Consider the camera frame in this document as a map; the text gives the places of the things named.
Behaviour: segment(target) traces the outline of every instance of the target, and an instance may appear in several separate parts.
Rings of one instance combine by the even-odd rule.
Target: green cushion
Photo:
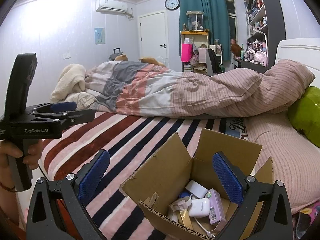
[[[320,147],[320,89],[308,87],[301,99],[288,108],[292,126]]]

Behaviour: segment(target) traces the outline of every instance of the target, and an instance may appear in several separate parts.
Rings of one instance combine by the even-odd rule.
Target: hand
[[[29,165],[31,170],[38,168],[38,160],[41,158],[42,150],[42,140],[39,140],[37,144],[29,147],[29,155],[23,158],[23,163]],[[0,141],[0,179],[6,187],[12,187],[13,182],[7,155],[20,158],[23,156],[23,152],[10,141]]]

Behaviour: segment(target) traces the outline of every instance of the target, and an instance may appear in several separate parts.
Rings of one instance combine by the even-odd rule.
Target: barcode
[[[214,207],[210,208],[210,216],[212,220],[215,220],[217,218]]]

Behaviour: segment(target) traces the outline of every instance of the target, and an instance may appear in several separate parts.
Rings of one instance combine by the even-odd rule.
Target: window
[[[229,14],[230,25],[230,38],[237,40],[237,20],[236,20],[236,8],[234,0],[226,0],[227,10]]]

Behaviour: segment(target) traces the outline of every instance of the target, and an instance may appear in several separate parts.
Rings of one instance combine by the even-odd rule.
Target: wall clock
[[[180,7],[180,0],[166,0],[164,6],[168,10],[174,11]]]

